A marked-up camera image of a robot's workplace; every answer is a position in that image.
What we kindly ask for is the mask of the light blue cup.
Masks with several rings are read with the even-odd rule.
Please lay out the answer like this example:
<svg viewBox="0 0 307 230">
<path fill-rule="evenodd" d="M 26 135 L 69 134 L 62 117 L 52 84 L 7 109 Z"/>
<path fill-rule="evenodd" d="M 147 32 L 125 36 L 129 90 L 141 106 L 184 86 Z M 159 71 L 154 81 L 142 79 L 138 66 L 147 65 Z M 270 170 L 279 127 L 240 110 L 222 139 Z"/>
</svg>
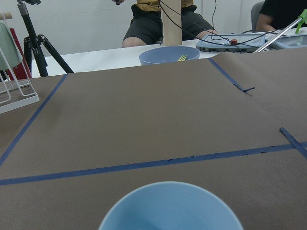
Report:
<svg viewBox="0 0 307 230">
<path fill-rule="evenodd" d="M 241 230 L 231 208 L 213 193 L 183 182 L 148 184 L 122 197 L 101 230 Z"/>
</svg>

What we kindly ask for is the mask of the blue bowl with fork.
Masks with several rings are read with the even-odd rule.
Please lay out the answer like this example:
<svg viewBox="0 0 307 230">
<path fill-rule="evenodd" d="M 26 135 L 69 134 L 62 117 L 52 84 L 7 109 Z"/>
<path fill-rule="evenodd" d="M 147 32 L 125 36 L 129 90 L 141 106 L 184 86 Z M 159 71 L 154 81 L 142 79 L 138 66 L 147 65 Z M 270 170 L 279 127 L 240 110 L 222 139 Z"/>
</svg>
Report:
<svg viewBox="0 0 307 230">
<path fill-rule="evenodd" d="M 164 64 L 177 62 L 182 55 L 187 55 L 186 60 L 199 59 L 200 51 L 188 46 L 165 46 L 141 53 L 139 61 L 141 65 Z"/>
</svg>

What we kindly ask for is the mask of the yellow plastic fork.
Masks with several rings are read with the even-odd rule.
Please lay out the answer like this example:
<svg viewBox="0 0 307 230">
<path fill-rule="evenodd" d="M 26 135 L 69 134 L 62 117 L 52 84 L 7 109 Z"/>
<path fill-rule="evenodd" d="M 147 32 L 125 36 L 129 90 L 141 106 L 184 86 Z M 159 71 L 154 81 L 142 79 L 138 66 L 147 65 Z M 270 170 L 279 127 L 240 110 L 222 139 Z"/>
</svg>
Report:
<svg viewBox="0 0 307 230">
<path fill-rule="evenodd" d="M 182 55 L 182 56 L 177 60 L 177 62 L 179 62 L 179 61 L 185 61 L 186 58 L 187 58 L 187 55 Z"/>
</svg>

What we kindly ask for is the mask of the person in yellow shirt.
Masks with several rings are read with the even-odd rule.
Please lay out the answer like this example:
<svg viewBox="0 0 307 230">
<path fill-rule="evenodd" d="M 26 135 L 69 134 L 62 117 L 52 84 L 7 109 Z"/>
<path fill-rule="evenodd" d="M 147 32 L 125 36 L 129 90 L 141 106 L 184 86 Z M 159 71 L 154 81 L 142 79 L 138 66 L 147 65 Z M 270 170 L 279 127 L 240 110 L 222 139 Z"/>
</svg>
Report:
<svg viewBox="0 0 307 230">
<path fill-rule="evenodd" d="M 138 0 L 131 6 L 133 18 L 122 47 L 153 45 L 166 35 L 166 20 L 181 34 L 181 40 L 202 39 L 217 31 L 200 14 L 192 0 L 182 0 L 180 8 L 164 0 Z"/>
</svg>

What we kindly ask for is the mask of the blue teach pendant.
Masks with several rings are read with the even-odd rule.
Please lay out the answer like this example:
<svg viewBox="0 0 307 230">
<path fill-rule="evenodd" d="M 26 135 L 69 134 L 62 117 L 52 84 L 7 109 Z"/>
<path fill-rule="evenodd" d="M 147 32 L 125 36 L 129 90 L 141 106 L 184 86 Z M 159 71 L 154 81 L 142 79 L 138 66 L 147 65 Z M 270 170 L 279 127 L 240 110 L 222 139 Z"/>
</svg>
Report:
<svg viewBox="0 0 307 230">
<path fill-rule="evenodd" d="M 292 49 L 307 47 L 307 35 L 288 35 L 281 36 L 274 43 L 269 45 L 273 49 Z"/>
<path fill-rule="evenodd" d="M 251 53 L 266 42 L 264 34 L 208 34 L 200 39 L 196 48 L 202 52 Z"/>
</svg>

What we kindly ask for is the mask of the green plate in rack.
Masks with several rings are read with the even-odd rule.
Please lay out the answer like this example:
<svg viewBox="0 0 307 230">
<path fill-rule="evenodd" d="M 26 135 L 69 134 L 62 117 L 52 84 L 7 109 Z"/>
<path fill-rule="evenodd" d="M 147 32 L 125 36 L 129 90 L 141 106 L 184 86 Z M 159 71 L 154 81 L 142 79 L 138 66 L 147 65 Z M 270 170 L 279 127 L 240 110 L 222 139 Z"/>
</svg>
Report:
<svg viewBox="0 0 307 230">
<path fill-rule="evenodd" d="M 0 22 L 0 70 L 16 67 L 22 59 L 8 27 L 4 22 Z"/>
</svg>

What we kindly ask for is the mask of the person in black shirt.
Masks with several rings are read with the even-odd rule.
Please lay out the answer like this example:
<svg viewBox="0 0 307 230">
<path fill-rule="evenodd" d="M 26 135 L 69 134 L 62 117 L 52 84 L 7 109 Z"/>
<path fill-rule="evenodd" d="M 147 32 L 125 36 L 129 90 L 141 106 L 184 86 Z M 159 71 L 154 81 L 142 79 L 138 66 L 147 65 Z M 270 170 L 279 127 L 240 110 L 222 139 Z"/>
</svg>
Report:
<svg viewBox="0 0 307 230">
<path fill-rule="evenodd" d="M 256 30 L 284 29 L 306 9 L 306 0 L 266 0 L 259 12 Z"/>
</svg>

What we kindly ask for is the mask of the steel rod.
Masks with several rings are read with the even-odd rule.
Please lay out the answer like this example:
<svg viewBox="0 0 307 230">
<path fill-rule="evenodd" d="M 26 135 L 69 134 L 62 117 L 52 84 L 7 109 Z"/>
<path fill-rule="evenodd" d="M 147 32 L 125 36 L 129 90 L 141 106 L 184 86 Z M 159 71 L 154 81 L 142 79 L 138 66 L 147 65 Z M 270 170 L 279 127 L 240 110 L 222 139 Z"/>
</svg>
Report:
<svg viewBox="0 0 307 230">
<path fill-rule="evenodd" d="M 288 32 L 290 29 L 292 29 L 295 25 L 297 25 L 296 28 L 296 33 L 299 32 L 299 29 L 301 28 L 302 24 L 306 24 L 307 23 L 307 19 L 304 19 L 302 17 L 299 17 L 298 19 L 296 19 L 295 21 L 293 21 L 291 24 L 289 24 L 286 28 L 284 28 L 283 30 L 281 30 L 277 35 L 275 35 L 274 37 L 272 37 L 269 41 L 267 41 L 264 45 L 262 45 L 261 47 L 259 47 L 257 50 L 254 51 L 254 53 L 259 53 L 261 51 L 263 51 L 264 49 L 266 49 L 269 45 L 271 45 L 272 43 L 274 43 L 276 40 L 278 40 L 282 35 L 284 35 L 286 32 Z"/>
</svg>

